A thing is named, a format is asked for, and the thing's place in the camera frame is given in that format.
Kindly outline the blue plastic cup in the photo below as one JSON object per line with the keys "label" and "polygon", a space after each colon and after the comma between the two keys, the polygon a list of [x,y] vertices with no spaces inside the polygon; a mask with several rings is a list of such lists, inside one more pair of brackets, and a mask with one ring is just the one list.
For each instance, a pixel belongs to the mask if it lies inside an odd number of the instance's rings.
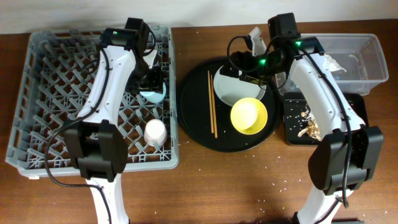
{"label": "blue plastic cup", "polygon": [[166,93],[167,87],[166,84],[163,83],[161,92],[141,91],[139,94],[151,103],[160,103],[165,98]]}

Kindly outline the grey plate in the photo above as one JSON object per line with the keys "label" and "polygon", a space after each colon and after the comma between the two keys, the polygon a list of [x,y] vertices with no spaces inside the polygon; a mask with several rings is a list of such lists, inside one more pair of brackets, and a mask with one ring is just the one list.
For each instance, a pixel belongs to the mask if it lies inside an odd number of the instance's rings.
{"label": "grey plate", "polygon": [[265,90],[253,83],[239,80],[238,78],[228,77],[220,73],[220,67],[213,79],[214,90],[217,97],[225,104],[233,106],[242,98],[255,98],[261,100]]}

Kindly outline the yellow bowl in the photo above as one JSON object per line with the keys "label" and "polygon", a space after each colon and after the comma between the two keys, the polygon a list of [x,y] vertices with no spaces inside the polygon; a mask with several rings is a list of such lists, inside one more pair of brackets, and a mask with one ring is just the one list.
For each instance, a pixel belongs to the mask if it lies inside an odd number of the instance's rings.
{"label": "yellow bowl", "polygon": [[230,120],[235,130],[241,134],[253,135],[262,131],[268,122],[265,105],[256,98],[242,98],[232,107]]}

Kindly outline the pink plastic cup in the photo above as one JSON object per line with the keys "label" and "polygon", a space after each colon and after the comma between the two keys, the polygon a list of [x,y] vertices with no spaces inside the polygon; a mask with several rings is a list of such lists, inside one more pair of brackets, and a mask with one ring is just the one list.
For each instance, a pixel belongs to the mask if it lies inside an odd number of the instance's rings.
{"label": "pink plastic cup", "polygon": [[167,140],[165,124],[159,119],[152,119],[147,122],[144,130],[144,140],[150,146],[164,145]]}

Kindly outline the white napkin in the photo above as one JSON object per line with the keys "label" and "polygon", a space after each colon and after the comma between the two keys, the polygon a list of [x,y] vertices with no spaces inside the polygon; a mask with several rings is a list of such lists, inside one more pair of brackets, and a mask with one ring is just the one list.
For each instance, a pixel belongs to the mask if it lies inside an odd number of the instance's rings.
{"label": "white napkin", "polygon": [[333,59],[330,55],[325,54],[326,62],[323,64],[324,69],[328,69],[330,72],[336,71],[344,71],[347,72],[345,68],[343,68],[335,59]]}

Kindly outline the wooden chopstick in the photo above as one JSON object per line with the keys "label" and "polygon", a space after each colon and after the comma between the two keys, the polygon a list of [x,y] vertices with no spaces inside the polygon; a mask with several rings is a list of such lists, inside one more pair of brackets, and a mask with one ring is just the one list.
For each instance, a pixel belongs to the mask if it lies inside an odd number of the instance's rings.
{"label": "wooden chopstick", "polygon": [[210,107],[210,123],[211,123],[211,133],[214,134],[214,123],[213,123],[213,107],[212,107],[212,97],[211,97],[211,78],[210,71],[208,70],[208,97],[209,97],[209,107]]}
{"label": "wooden chopstick", "polygon": [[218,138],[218,130],[217,130],[217,122],[216,122],[216,105],[215,105],[215,92],[213,85],[213,75],[210,74],[210,85],[211,85],[211,97],[212,97],[212,107],[213,107],[213,124],[214,124],[214,132],[215,138]]}

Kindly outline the food scraps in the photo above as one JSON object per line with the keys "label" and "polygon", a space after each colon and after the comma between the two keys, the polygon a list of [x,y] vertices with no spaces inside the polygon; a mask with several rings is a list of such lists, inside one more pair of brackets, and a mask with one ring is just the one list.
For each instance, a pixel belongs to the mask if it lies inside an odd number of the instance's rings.
{"label": "food scraps", "polygon": [[311,138],[321,141],[320,130],[313,113],[310,110],[306,110],[306,112],[301,112],[300,115],[303,118],[304,123],[307,125],[298,132],[297,136],[301,138],[306,134]]}

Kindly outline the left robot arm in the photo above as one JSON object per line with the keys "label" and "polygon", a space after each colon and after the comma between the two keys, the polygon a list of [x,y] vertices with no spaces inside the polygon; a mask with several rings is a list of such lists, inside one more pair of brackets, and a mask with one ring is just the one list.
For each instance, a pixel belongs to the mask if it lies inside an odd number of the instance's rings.
{"label": "left robot arm", "polygon": [[118,129],[118,116],[125,92],[166,91],[162,70],[155,62],[157,52],[146,50],[149,39],[154,38],[138,18],[128,18],[122,29],[105,29],[89,97],[77,119],[63,125],[72,166],[93,194],[98,223],[130,222],[121,188],[128,146]]}

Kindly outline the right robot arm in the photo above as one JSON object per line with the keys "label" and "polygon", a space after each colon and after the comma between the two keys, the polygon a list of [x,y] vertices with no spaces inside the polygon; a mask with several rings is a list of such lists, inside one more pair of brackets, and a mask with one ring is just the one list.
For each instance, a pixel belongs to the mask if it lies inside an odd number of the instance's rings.
{"label": "right robot arm", "polygon": [[293,223],[331,223],[348,197],[372,179],[383,144],[379,127],[368,126],[335,82],[316,37],[303,37],[293,13],[268,20],[270,42],[260,30],[244,36],[248,50],[228,52],[219,75],[264,86],[285,73],[302,92],[320,130],[320,143],[308,160],[312,188]]}

